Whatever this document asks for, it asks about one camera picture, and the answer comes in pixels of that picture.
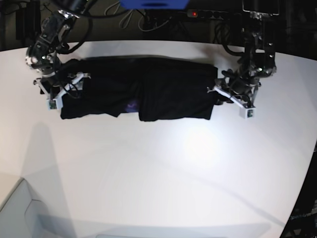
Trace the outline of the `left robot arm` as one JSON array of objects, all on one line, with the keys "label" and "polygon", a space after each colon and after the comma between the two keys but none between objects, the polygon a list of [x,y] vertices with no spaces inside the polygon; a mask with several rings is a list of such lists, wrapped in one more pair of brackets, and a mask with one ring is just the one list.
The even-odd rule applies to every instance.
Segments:
[{"label": "left robot arm", "polygon": [[[241,13],[230,13],[215,27],[215,37],[224,50],[238,58],[236,70],[222,71],[223,78],[215,80],[213,90],[218,93],[216,105],[235,103],[244,109],[254,107],[260,80],[276,72],[275,19],[279,16],[277,0],[244,0]],[[244,50],[229,48],[233,32],[241,30]]]}]

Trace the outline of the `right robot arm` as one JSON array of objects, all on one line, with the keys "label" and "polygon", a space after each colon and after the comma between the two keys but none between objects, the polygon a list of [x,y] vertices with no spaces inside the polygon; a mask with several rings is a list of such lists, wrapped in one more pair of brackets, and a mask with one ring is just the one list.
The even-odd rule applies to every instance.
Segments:
[{"label": "right robot arm", "polygon": [[[79,90],[76,84],[80,79],[75,77],[66,80],[58,76],[61,62],[57,55],[67,55],[81,47],[91,34],[94,19],[121,16],[128,10],[116,11],[112,15],[91,15],[90,9],[96,4],[95,0],[54,0],[53,3],[57,6],[57,10],[42,23],[41,32],[27,50],[26,63],[31,69],[42,74],[35,83],[50,101],[61,98],[64,94],[77,99]],[[88,30],[82,40],[70,49],[66,42],[68,35],[76,20],[81,17],[88,20]]]}]

